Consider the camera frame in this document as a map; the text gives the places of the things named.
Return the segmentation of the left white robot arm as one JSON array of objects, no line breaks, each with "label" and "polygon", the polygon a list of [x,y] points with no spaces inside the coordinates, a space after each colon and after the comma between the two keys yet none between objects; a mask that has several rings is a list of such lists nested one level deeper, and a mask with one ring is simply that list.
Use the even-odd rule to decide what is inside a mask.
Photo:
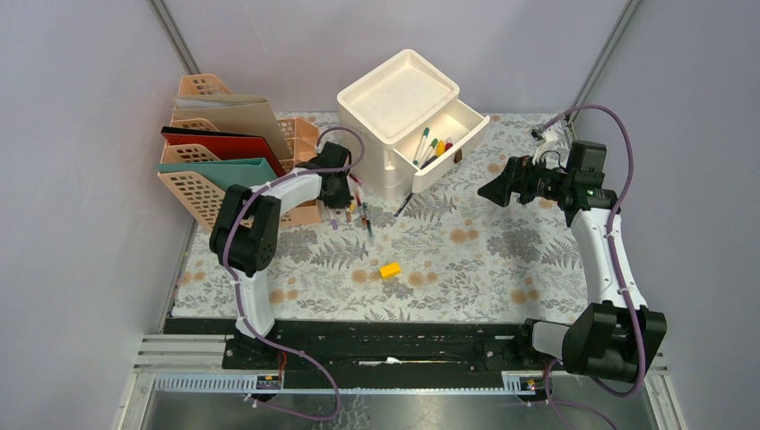
[{"label": "left white robot arm", "polygon": [[276,254],[281,216],[313,200],[346,205],[348,175],[365,155],[327,142],[311,160],[288,174],[255,187],[228,188],[209,239],[210,250],[231,276],[236,328],[249,337],[244,357],[258,368],[272,365],[278,350],[293,353],[268,338],[275,318],[268,298],[267,269]]}]

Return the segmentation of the green capped white marker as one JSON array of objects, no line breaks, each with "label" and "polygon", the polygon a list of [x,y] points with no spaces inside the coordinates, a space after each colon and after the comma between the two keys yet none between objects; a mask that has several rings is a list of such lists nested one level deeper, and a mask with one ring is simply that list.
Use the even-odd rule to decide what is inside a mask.
[{"label": "green capped white marker", "polygon": [[422,169],[423,165],[427,160],[429,160],[431,157],[433,157],[436,154],[436,148],[438,146],[438,139],[434,138],[424,149],[422,154],[419,157],[419,163],[418,168]]}]

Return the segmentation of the white top drawer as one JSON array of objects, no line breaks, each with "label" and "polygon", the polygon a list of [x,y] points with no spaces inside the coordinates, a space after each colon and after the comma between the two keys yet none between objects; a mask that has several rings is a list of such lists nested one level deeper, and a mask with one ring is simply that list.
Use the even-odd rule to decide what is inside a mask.
[{"label": "white top drawer", "polygon": [[490,117],[456,100],[391,150],[395,174],[388,197],[400,200],[427,190],[457,167],[483,140]]}]

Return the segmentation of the beige notebook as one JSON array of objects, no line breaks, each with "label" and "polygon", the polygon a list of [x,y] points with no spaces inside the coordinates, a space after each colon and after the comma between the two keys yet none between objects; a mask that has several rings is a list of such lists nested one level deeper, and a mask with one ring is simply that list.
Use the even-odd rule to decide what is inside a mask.
[{"label": "beige notebook", "polygon": [[174,118],[202,118],[224,133],[263,137],[277,159],[291,159],[280,124],[269,101],[239,94],[185,95],[174,97]]}]

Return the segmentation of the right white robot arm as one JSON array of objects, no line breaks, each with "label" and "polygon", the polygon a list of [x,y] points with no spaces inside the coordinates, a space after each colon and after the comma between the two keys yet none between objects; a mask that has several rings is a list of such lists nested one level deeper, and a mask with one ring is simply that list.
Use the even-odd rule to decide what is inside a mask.
[{"label": "right white robot arm", "polygon": [[556,202],[579,247],[589,304],[571,324],[529,319],[514,344],[522,367],[535,369],[549,357],[569,374],[638,384],[667,332],[664,314],[650,310],[638,290],[622,244],[614,191],[604,188],[607,150],[573,142],[565,167],[549,168],[537,156],[511,157],[479,196],[505,207],[540,197]]}]

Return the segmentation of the teal folder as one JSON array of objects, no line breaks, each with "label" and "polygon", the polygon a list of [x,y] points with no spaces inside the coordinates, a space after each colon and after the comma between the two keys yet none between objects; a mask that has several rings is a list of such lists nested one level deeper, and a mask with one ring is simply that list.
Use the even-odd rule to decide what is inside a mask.
[{"label": "teal folder", "polygon": [[222,190],[226,190],[231,185],[247,187],[262,185],[277,178],[268,161],[264,158],[163,163],[156,165],[155,168],[161,174],[195,172]]}]

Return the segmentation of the white three-drawer cabinet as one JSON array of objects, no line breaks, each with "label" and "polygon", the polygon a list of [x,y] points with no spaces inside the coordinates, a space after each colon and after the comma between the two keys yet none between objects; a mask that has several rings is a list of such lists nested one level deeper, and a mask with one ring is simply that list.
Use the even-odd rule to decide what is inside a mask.
[{"label": "white three-drawer cabinet", "polygon": [[413,157],[429,120],[458,99],[460,87],[406,48],[337,94],[340,125],[365,144],[352,173],[388,202],[410,191]]}]

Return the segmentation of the red ring binder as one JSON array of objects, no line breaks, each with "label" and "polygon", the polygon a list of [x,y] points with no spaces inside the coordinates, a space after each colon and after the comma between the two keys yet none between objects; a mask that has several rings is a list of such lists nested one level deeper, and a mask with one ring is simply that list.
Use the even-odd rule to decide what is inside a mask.
[{"label": "red ring binder", "polygon": [[166,141],[165,160],[169,162],[265,159],[276,176],[286,174],[280,159],[261,136],[171,126],[162,127],[160,133]]}]

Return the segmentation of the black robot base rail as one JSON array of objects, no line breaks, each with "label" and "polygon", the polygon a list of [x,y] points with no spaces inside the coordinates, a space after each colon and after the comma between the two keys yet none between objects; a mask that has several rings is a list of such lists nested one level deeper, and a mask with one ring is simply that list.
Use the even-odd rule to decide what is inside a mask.
[{"label": "black robot base rail", "polygon": [[297,353],[315,358],[342,390],[502,387],[501,374],[539,377],[547,357],[522,351],[518,323],[337,322],[279,320],[270,341],[236,329],[231,319],[169,318],[167,335],[219,335],[225,370],[273,370],[288,389],[327,389],[326,377]]}]

